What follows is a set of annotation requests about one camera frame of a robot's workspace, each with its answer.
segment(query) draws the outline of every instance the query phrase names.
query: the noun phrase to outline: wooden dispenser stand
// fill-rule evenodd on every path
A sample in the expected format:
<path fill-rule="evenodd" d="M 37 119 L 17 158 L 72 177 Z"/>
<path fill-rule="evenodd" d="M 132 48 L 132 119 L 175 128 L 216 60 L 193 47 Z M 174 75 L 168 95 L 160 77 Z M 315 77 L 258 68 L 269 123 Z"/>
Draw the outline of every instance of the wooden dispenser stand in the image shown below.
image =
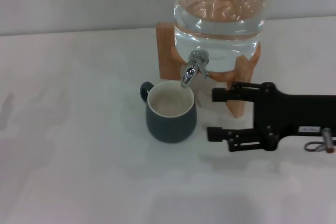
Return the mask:
<path fill-rule="evenodd" d="M 187 63 L 180 57 L 175 48 L 174 24 L 158 23 L 156 25 L 156 41 L 158 43 L 158 57 L 160 78 L 167 80 L 180 80 L 181 66 Z M 229 89 L 232 82 L 251 82 L 253 70 L 260 57 L 260 43 L 255 54 L 250 60 L 244 55 L 237 57 L 235 69 L 228 72 L 209 72 L 209 77 L 218 82 L 226 82 Z M 227 101 L 227 107 L 234 117 L 239 118 L 244 114 L 244 101 Z"/>

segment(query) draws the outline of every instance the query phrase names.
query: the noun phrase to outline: dark green mug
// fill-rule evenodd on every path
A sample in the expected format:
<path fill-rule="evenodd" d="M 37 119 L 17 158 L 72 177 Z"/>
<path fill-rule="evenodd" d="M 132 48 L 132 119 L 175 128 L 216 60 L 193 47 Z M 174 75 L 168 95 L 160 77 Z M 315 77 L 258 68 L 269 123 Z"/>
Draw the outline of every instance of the dark green mug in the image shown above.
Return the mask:
<path fill-rule="evenodd" d="M 145 82 L 140 95 L 146 103 L 146 123 L 150 133 L 165 143 L 178 143 L 189 137 L 197 122 L 193 91 L 179 81 L 157 85 Z"/>

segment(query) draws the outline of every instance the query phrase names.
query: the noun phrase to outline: water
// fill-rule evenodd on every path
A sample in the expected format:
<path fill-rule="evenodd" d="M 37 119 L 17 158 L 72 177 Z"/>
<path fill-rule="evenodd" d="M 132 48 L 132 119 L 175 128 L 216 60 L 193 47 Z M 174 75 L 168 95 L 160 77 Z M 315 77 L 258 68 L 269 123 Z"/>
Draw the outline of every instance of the water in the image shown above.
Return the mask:
<path fill-rule="evenodd" d="M 175 45 L 188 61 L 191 51 L 209 53 L 206 69 L 234 69 L 236 58 L 255 53 L 264 25 L 265 0 L 177 0 Z"/>

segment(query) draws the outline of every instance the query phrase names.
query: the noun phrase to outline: white table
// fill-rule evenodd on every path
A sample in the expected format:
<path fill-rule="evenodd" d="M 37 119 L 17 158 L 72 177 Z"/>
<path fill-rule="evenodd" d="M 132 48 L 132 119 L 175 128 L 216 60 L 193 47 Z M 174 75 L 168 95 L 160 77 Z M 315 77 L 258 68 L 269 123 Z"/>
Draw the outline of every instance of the white table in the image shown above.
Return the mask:
<path fill-rule="evenodd" d="M 336 94 L 336 17 L 269 21 L 253 82 Z M 158 83 L 155 29 L 0 38 L 1 224 L 335 223 L 336 156 L 308 137 L 229 153 L 206 126 L 251 127 L 211 103 L 183 143 L 147 131 L 142 82 Z"/>

